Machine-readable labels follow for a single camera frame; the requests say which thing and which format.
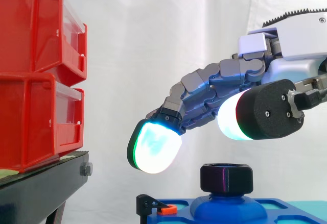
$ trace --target blue plastic base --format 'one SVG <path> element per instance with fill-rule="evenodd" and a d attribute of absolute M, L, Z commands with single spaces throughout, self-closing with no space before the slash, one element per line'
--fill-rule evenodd
<path fill-rule="evenodd" d="M 327 224 L 327 219 L 318 218 L 327 217 L 327 202 L 322 201 L 294 202 L 301 209 L 275 198 L 204 196 L 160 201 L 177 205 L 177 214 L 162 216 L 153 210 L 148 224 Z"/>

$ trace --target screw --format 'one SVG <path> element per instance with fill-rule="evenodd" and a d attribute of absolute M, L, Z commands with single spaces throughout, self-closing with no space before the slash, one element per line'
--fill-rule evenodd
<path fill-rule="evenodd" d="M 89 177 L 92 175 L 92 173 L 93 173 L 93 164 L 89 162 L 83 163 L 83 165 L 81 166 L 80 175 Z"/>

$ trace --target red storage bin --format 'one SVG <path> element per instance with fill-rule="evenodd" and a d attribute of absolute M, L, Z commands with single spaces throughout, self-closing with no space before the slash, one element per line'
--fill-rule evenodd
<path fill-rule="evenodd" d="M 83 145 L 84 93 L 50 73 L 0 73 L 0 169 L 24 172 Z"/>
<path fill-rule="evenodd" d="M 49 72 L 66 86 L 86 79 L 87 27 L 67 0 L 0 0 L 0 71 Z"/>

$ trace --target white backdrop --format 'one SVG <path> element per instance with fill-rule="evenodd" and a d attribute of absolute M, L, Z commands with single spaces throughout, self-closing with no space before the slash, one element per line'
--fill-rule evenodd
<path fill-rule="evenodd" d="M 69 0 L 88 25 L 85 146 L 94 173 L 66 204 L 63 224 L 139 223 L 135 197 L 204 194 L 204 163 L 246 163 L 253 197 L 327 200 L 327 105 L 306 113 L 284 139 L 239 142 L 215 121 L 188 131 L 166 171 L 132 168 L 126 147 L 136 123 L 162 104 L 182 76 L 237 51 L 248 30 L 285 11 L 326 8 L 327 0 Z"/>

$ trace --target illuminated fingertip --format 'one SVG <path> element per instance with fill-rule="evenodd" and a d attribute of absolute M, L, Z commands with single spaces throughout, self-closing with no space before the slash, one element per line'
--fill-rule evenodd
<path fill-rule="evenodd" d="M 147 122 L 135 142 L 135 165 L 147 173 L 162 172 L 173 162 L 181 144 L 181 137 L 176 132 L 160 124 Z"/>
<path fill-rule="evenodd" d="M 228 98 L 219 108 L 217 122 L 225 136 L 233 140 L 252 140 L 239 127 L 236 118 L 236 105 L 245 91 Z"/>

